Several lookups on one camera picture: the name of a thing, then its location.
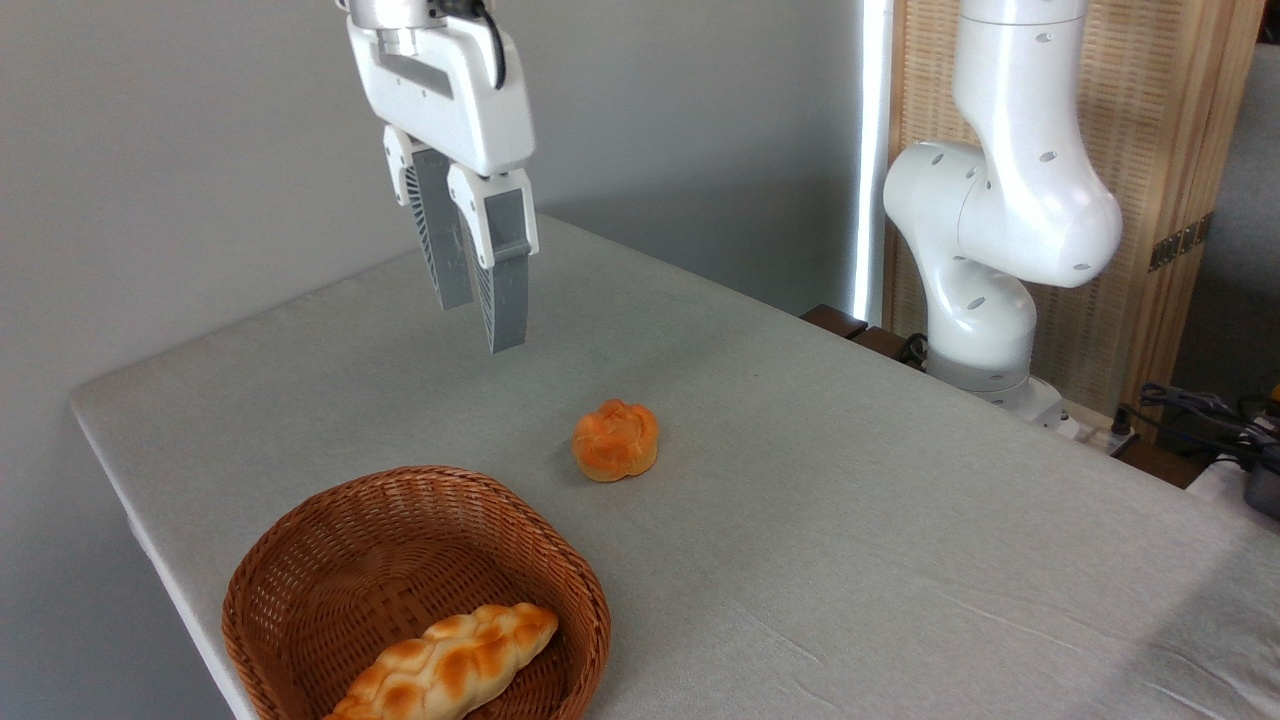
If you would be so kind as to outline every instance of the white robotic arm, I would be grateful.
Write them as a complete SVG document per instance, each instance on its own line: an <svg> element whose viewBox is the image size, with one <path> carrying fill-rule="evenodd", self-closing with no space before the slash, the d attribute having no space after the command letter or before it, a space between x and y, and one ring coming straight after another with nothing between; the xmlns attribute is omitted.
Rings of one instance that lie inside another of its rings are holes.
<svg viewBox="0 0 1280 720"><path fill-rule="evenodd" d="M511 38L477 0L337 0L365 96L387 122L396 200L412 208L448 310L480 286L490 350L525 340L538 225L524 165L534 128Z"/></svg>
<svg viewBox="0 0 1280 720"><path fill-rule="evenodd" d="M924 279L929 374L1051 428L1061 396L1030 377L1036 306L1019 279L1078 287L1120 243L1076 120L1087 9L964 0L952 96L982 147L918 143L884 183Z"/></svg>

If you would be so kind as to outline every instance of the white tablecloth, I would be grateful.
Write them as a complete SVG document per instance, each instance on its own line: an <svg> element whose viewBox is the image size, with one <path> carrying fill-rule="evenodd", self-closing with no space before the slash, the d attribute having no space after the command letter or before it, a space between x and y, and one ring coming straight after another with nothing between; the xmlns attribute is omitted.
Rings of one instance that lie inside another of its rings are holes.
<svg viewBox="0 0 1280 720"><path fill-rule="evenodd" d="M490 474L594 566L589 715L1276 717L1280 541L731 291L543 218L489 356L411 255L90 383L73 406L219 687L227 582L307 496ZM602 400L658 464L584 479Z"/></svg>

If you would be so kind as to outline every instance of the bread roll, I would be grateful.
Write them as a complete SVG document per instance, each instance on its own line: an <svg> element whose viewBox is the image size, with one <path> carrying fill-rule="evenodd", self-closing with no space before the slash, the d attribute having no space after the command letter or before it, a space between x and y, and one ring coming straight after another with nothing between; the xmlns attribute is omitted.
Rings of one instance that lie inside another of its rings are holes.
<svg viewBox="0 0 1280 720"><path fill-rule="evenodd" d="M458 720L507 689L558 624L527 602L445 618L384 650L325 720Z"/></svg>

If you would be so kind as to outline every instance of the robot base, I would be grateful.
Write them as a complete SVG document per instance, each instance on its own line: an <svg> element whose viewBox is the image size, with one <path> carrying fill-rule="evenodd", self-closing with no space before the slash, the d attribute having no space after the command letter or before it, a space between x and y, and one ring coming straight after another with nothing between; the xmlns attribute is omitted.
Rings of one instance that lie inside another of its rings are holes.
<svg viewBox="0 0 1280 720"><path fill-rule="evenodd" d="M1075 439L1080 430L1080 424L1068 415L1062 395L1038 378L1028 377L1007 389L973 395L1009 410L1028 423L1048 428L1070 439Z"/></svg>

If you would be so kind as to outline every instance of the woven bread basket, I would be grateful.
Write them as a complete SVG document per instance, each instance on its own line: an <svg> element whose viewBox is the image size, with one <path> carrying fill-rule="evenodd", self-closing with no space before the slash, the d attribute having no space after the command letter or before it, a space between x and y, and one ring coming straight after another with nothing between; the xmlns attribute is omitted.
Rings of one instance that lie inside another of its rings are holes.
<svg viewBox="0 0 1280 720"><path fill-rule="evenodd" d="M467 717L581 717L609 651L609 610L586 561L497 480L399 468L324 491L250 550L223 635L264 719L319 720L388 646L485 603L534 602L559 630Z"/></svg>

